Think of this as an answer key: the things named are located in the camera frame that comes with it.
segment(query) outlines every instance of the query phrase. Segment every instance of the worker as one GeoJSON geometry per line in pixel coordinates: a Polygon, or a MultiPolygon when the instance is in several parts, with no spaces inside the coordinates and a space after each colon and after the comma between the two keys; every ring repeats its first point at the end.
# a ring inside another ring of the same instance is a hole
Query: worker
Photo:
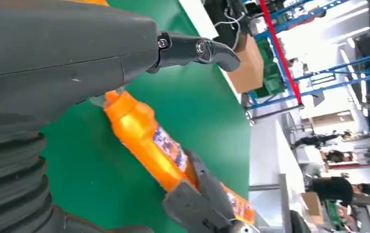
{"type": "Polygon", "coordinates": [[[340,217],[342,220],[345,220],[346,222],[355,222],[355,217],[351,215],[348,215],[348,209],[346,207],[343,207],[342,205],[336,206],[336,213],[338,214],[338,217],[340,217]]]}
{"type": "Polygon", "coordinates": [[[320,149],[321,146],[325,146],[326,142],[332,139],[339,137],[340,135],[333,131],[332,134],[325,135],[325,134],[315,134],[312,133],[311,136],[303,137],[300,140],[296,141],[293,145],[291,145],[291,149],[295,149],[300,145],[309,145],[315,146],[317,149],[320,149]]]}
{"type": "Polygon", "coordinates": [[[326,153],[324,160],[325,162],[333,162],[333,163],[340,163],[340,162],[350,162],[353,160],[352,153],[346,152],[347,156],[338,151],[338,150],[330,150],[326,153]]]}
{"type": "Polygon", "coordinates": [[[341,177],[344,178],[344,179],[349,179],[350,174],[348,172],[341,172],[341,177]]]}
{"type": "Polygon", "coordinates": [[[307,188],[316,192],[321,200],[340,200],[340,205],[348,207],[354,194],[370,195],[370,184],[351,184],[344,177],[313,178],[307,188]]]}

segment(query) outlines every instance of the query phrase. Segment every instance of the product label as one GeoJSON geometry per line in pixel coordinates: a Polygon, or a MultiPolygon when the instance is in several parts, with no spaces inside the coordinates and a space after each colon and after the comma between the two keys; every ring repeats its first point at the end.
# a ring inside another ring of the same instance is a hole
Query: product label
{"type": "Polygon", "coordinates": [[[175,142],[170,135],[158,125],[155,134],[153,135],[153,141],[159,146],[159,148],[169,156],[176,164],[176,166],[184,172],[186,164],[188,162],[188,156],[184,153],[181,145],[175,142]]]}
{"type": "Polygon", "coordinates": [[[222,185],[226,195],[228,196],[229,202],[236,215],[243,217],[246,221],[253,221],[253,208],[250,203],[240,197],[238,194],[234,193],[231,189],[222,185]]]}

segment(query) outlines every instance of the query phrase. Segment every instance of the red metal pole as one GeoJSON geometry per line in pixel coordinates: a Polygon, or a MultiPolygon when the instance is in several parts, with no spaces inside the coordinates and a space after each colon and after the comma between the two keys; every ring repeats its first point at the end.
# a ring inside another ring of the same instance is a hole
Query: red metal pole
{"type": "Polygon", "coordinates": [[[294,79],[292,78],[291,73],[289,72],[288,63],[286,62],[284,52],[282,51],[281,45],[279,44],[278,38],[276,37],[275,28],[272,24],[271,15],[269,14],[269,11],[267,9],[267,5],[265,3],[265,0],[259,0],[259,3],[261,5],[262,12],[264,13],[265,22],[268,24],[268,30],[271,35],[271,40],[274,42],[274,46],[276,48],[276,52],[279,54],[279,57],[281,58],[282,63],[282,69],[285,70],[286,77],[289,80],[289,84],[292,87],[292,91],[295,94],[295,98],[298,101],[298,104],[302,104],[301,94],[298,85],[294,82],[294,79]]]}

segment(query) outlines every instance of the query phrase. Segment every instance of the person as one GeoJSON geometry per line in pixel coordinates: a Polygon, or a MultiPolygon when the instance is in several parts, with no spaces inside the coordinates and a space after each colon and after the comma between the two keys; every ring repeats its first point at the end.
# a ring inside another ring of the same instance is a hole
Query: person
{"type": "Polygon", "coordinates": [[[344,177],[313,178],[307,191],[316,192],[321,200],[340,200],[341,206],[348,207],[354,194],[370,195],[370,184],[351,184],[344,177]]]}
{"type": "Polygon", "coordinates": [[[325,162],[333,162],[333,163],[340,163],[340,162],[349,162],[353,160],[352,154],[350,152],[347,152],[349,156],[345,156],[344,153],[338,151],[338,150],[330,150],[328,153],[326,153],[326,161],[325,162]]]}
{"type": "Polygon", "coordinates": [[[326,142],[332,139],[339,137],[340,135],[333,131],[332,134],[324,135],[324,134],[315,134],[312,133],[311,136],[303,137],[300,140],[296,141],[293,145],[291,145],[291,149],[295,149],[300,145],[309,145],[315,146],[317,149],[320,149],[321,146],[325,146],[326,142]]]}
{"type": "Polygon", "coordinates": [[[350,174],[348,172],[341,172],[341,177],[342,178],[345,178],[345,179],[349,179],[350,178],[350,174]]]}

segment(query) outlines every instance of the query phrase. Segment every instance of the green crate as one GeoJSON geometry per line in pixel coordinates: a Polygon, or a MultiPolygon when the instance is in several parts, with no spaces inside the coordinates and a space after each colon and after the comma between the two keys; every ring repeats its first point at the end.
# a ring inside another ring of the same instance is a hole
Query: green crate
{"type": "Polygon", "coordinates": [[[327,207],[328,216],[329,216],[332,224],[334,224],[336,227],[338,227],[339,228],[338,230],[344,230],[344,228],[342,227],[342,220],[338,216],[338,212],[336,211],[336,201],[335,200],[327,200],[325,202],[325,204],[326,204],[326,207],[327,207]]]}
{"type": "Polygon", "coordinates": [[[257,98],[263,98],[285,91],[284,81],[279,72],[278,65],[274,62],[264,67],[263,86],[254,90],[257,98]]]}
{"type": "Polygon", "coordinates": [[[262,39],[256,42],[259,52],[261,53],[262,59],[264,60],[264,66],[269,63],[273,63],[274,54],[267,39],[262,39]]]}

